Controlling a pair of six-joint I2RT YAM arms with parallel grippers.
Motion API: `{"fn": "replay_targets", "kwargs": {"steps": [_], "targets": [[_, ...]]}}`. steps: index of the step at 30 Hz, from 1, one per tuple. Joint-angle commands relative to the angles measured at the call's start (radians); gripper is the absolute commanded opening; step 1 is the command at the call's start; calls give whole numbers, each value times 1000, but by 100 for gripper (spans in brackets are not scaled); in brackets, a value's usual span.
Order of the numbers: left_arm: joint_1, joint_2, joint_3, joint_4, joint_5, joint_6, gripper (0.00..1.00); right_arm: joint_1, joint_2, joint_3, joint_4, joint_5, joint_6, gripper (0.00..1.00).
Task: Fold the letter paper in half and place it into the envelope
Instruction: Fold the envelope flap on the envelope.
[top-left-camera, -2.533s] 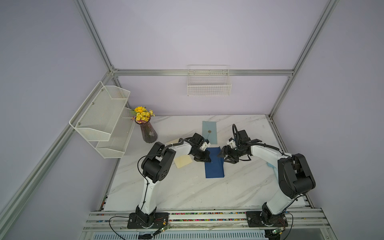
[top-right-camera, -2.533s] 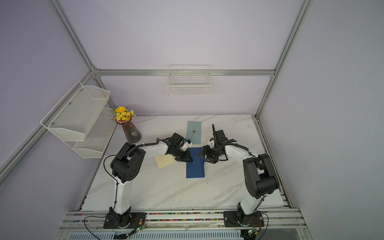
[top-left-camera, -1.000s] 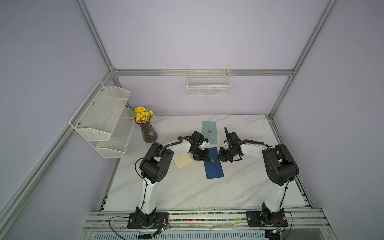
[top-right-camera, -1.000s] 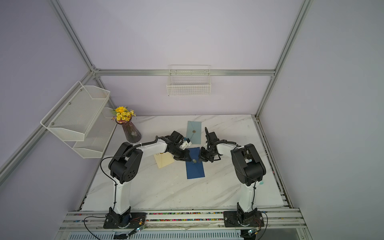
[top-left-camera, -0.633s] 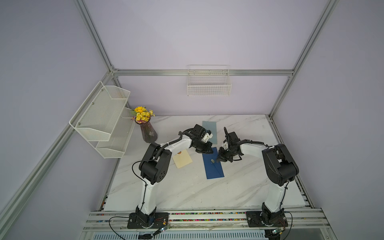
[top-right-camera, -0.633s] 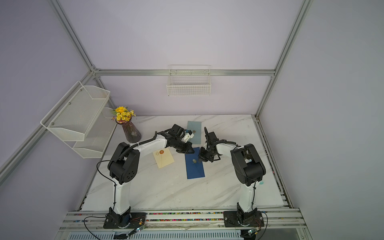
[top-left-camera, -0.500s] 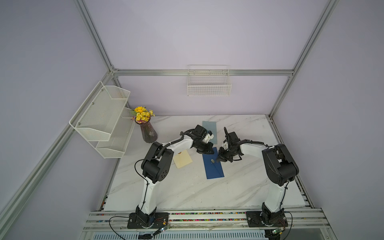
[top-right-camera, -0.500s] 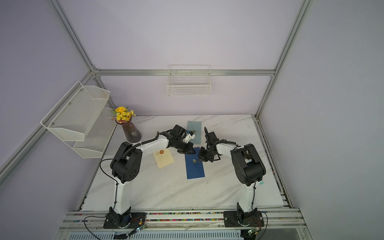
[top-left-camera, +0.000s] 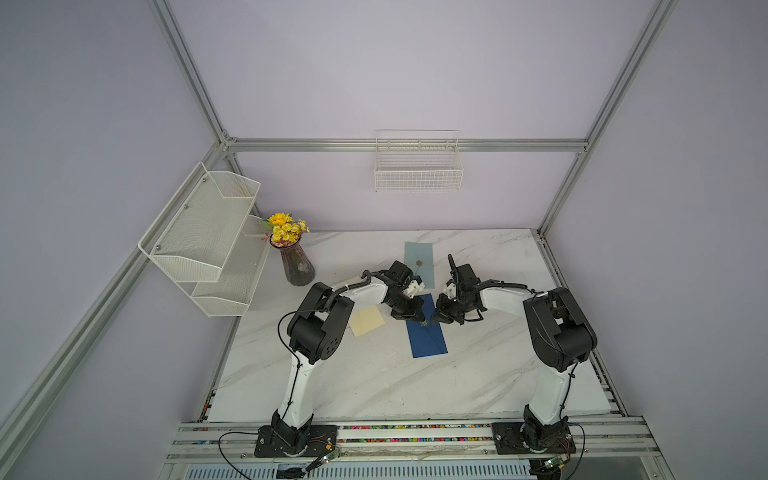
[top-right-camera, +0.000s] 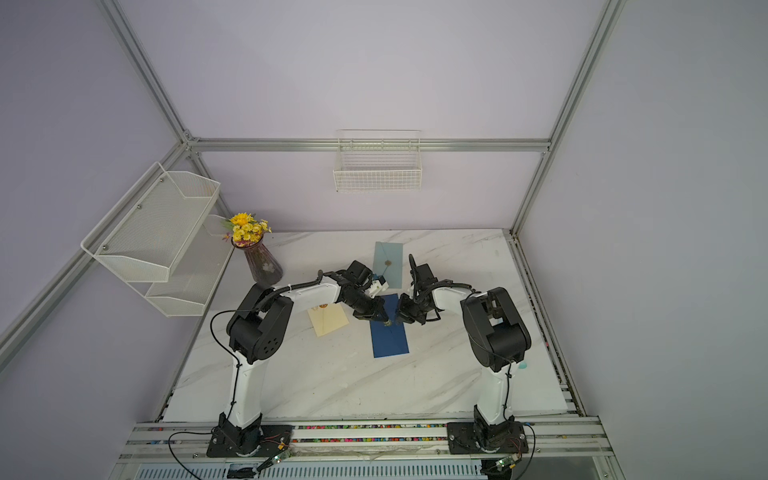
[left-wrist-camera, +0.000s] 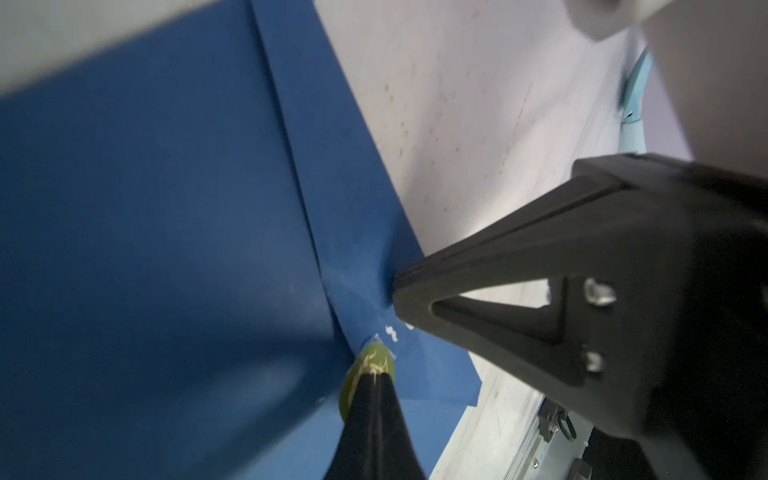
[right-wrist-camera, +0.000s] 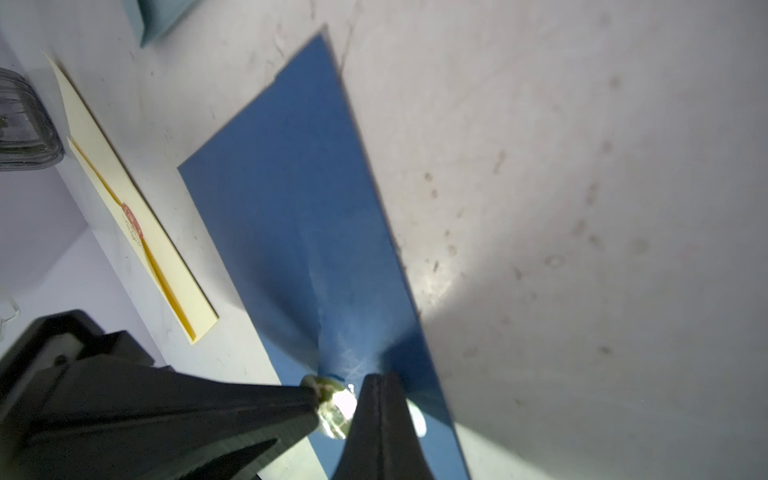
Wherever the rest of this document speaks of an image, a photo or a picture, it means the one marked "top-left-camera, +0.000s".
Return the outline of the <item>dark blue envelope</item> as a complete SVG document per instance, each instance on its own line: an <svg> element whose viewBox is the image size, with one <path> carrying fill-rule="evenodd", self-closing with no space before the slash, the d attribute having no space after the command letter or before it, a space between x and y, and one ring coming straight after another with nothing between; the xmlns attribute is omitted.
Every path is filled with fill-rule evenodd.
<svg viewBox="0 0 768 480"><path fill-rule="evenodd" d="M448 353L447 344L439 322L432 320L435 304L430 294L421 295L423 300L422 321L406 322L412 356L416 359Z"/></svg>

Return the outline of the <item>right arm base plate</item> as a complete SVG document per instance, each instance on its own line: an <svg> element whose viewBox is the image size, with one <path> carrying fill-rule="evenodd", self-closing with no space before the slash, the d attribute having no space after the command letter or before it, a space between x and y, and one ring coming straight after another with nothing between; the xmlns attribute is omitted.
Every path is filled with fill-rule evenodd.
<svg viewBox="0 0 768 480"><path fill-rule="evenodd" d="M491 424L492 437L499 455L566 454L576 452L568 425L568 417L556 416L553 423L542 423L528 405L521 421L499 421Z"/></svg>

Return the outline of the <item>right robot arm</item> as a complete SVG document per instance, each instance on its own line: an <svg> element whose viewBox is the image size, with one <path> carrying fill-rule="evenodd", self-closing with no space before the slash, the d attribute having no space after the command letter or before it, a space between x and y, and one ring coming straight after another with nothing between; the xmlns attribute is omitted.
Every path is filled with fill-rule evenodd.
<svg viewBox="0 0 768 480"><path fill-rule="evenodd" d="M432 318L464 325L498 311L526 320L534 353L541 362L534 394L524 407L522 447L542 453L570 433L567 402L575 370L586 362L598 339L572 292L565 287L537 291L525 284L482 280L469 264L448 257L450 279Z"/></svg>

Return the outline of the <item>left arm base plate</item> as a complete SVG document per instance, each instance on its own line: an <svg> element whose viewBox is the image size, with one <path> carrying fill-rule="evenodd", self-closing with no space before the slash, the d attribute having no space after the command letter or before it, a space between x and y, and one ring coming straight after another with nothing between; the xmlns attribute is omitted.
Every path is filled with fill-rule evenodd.
<svg viewBox="0 0 768 480"><path fill-rule="evenodd" d="M258 430L254 457L319 457L335 448L338 430L338 425L314 424L313 417L293 427L275 411L270 424Z"/></svg>

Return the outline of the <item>teal envelope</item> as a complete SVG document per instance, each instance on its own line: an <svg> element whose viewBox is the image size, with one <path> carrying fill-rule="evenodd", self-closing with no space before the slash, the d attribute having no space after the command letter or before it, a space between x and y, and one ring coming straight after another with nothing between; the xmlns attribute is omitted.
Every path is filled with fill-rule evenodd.
<svg viewBox="0 0 768 480"><path fill-rule="evenodd" d="M435 288L434 256L431 243L406 242L404 263L415 276L419 276L426 289Z"/></svg>

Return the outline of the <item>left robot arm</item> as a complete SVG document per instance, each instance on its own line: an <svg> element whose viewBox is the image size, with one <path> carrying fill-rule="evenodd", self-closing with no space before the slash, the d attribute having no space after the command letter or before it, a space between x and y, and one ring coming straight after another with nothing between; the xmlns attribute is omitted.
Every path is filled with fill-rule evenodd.
<svg viewBox="0 0 768 480"><path fill-rule="evenodd" d="M291 371L283 401L272 415L274 433L288 444L309 437L315 373L338 350L354 313L385 305L395 319L422 322L424 289L421 277L400 261L384 270L366 270L340 286L313 284L298 309L283 316L288 325L278 328L278 339L291 355Z"/></svg>

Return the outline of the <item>cream envelope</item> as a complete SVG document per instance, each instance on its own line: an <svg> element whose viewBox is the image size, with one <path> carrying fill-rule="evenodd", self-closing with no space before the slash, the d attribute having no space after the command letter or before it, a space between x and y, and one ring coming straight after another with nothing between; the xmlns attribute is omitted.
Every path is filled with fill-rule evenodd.
<svg viewBox="0 0 768 480"><path fill-rule="evenodd" d="M377 305L369 305L352 314L349 328L355 337L366 335L385 325L384 317Z"/></svg>

